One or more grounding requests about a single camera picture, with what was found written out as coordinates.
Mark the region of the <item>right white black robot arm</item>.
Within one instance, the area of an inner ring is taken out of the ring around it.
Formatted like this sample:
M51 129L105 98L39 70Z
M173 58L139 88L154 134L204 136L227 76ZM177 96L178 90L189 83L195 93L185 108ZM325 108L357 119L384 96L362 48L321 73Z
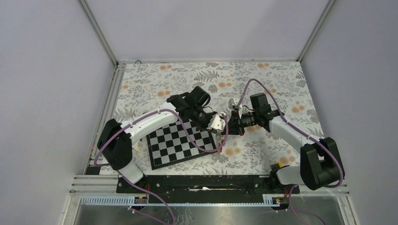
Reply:
M229 100L229 134L243 136L245 128L258 125L300 153L298 166L271 167L269 187L273 192L281 193L288 185L305 185L310 190L317 190L323 187L336 188L342 184L345 173L334 139L305 134L290 123L284 113L278 109L272 110L263 93L252 95L250 100L253 108L247 113L242 112L237 98Z

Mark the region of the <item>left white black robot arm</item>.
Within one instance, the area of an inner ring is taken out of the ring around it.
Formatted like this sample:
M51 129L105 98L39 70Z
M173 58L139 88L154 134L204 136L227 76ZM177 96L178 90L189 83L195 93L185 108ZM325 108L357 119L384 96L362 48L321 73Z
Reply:
M225 131L225 115L205 112L210 95L196 86L191 92L170 96L165 103L143 115L124 122L111 119L105 123L97 148L113 170L128 182L135 193L145 188L143 172L133 159L132 146L151 132L176 121L191 120L200 131L221 133Z

